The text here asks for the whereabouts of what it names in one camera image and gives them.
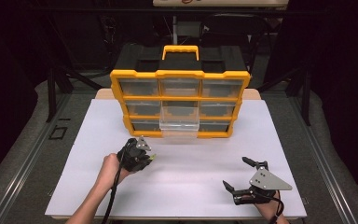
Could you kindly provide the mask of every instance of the yellow storage organizer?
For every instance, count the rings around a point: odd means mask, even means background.
[[[123,47],[111,72],[131,135],[230,137],[250,75],[238,47]]]

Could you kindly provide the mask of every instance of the plastic drawer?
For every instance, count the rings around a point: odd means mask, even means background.
[[[235,102],[210,102],[200,103],[200,115],[206,117],[231,117]]]
[[[160,101],[126,101],[129,115],[159,116]]]
[[[132,119],[134,131],[160,131],[158,119]]]
[[[156,78],[120,78],[118,82],[124,95],[158,95]]]
[[[197,137],[200,127],[197,101],[164,101],[159,116],[163,137]]]
[[[200,120],[200,132],[226,132],[228,125],[226,120]]]
[[[197,101],[163,101],[161,115],[166,119],[194,120],[199,115],[199,102]]]
[[[243,80],[202,80],[202,97],[238,97]]]
[[[195,78],[163,78],[160,80],[164,96],[198,96],[200,81]]]

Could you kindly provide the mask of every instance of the cord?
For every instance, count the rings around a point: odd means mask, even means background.
[[[117,173],[115,175],[115,181],[113,182],[113,187],[111,188],[112,191],[110,192],[109,204],[107,205],[106,212],[105,212],[105,215],[103,217],[102,224],[106,223],[107,219],[109,218],[110,211],[112,210],[113,201],[115,200],[115,196],[116,196],[118,180],[120,179],[121,169],[123,168],[124,154],[126,153],[127,146],[129,144],[129,142],[130,142],[130,140],[127,141],[126,145],[124,146],[125,151],[123,151],[123,153],[121,153],[120,163],[118,164],[118,170],[117,170]]]
[[[167,26],[168,32],[170,32],[170,39],[173,42],[173,34],[170,28],[170,25],[167,23],[167,19],[165,17],[162,17],[164,19],[165,25]]]
[[[278,192],[278,198],[275,198],[275,197],[269,197],[269,196],[266,196],[266,195],[263,195],[263,194],[260,194],[260,193],[257,193],[255,192],[255,194],[257,196],[260,196],[260,197],[263,197],[263,198],[267,198],[267,199],[270,199],[272,201],[275,201],[278,203],[278,206],[277,206],[277,211],[275,212],[275,216],[269,221],[269,224],[274,224],[276,223],[276,221],[278,220],[278,217],[283,213],[283,209],[284,209],[284,204],[283,202],[281,201],[281,193],[277,190]]]
[[[183,45],[183,44],[185,44],[185,42],[188,40],[188,39],[190,39],[190,36],[188,35],[188,36],[186,36],[186,38],[185,38],[185,40],[183,40],[179,45]]]

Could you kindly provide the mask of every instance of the organizer carrying handle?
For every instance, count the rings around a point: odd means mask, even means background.
[[[164,51],[162,52],[162,60],[165,60],[165,55],[167,52],[179,52],[179,53],[190,53],[195,52],[197,61],[199,60],[199,47],[192,45],[166,45],[164,46]]]

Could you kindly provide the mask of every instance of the white paper sheet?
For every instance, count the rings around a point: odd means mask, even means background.
[[[118,102],[92,100],[46,215],[71,216],[92,187],[103,157],[121,150],[129,138]],[[264,101],[243,102],[230,138],[145,140],[152,147],[148,154],[157,156],[118,186],[111,217],[259,218],[252,204],[235,205],[222,182],[235,189],[250,187],[256,169],[241,160],[244,156],[268,161],[269,170],[293,187],[282,191],[287,217],[307,215]],[[100,204],[97,217],[103,217],[109,197]]]

